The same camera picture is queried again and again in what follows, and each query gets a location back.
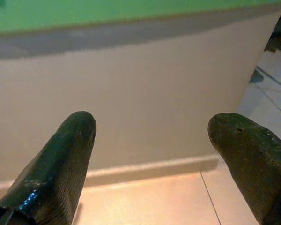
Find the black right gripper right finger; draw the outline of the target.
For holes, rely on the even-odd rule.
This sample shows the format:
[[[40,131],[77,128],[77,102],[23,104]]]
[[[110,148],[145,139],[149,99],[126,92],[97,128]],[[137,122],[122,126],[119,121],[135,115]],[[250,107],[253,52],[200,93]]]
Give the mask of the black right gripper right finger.
[[[281,139],[237,113],[214,115],[208,137],[261,225],[281,225]]]

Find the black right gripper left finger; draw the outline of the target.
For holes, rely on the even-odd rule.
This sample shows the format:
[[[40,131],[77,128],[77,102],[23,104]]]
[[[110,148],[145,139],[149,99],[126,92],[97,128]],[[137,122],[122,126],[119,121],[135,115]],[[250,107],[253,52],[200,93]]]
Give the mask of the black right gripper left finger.
[[[70,225],[95,143],[96,121],[72,113],[0,199],[0,225]]]

